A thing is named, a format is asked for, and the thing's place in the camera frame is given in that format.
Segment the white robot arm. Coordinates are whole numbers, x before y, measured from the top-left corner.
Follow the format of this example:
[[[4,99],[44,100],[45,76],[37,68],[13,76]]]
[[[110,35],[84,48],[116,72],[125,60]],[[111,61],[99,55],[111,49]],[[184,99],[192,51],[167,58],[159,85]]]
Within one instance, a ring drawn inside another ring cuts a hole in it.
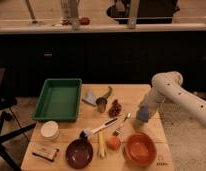
[[[180,105],[206,129],[206,101],[181,87],[183,76],[177,71],[157,73],[152,77],[152,87],[139,104],[136,118],[147,123],[166,98]]]

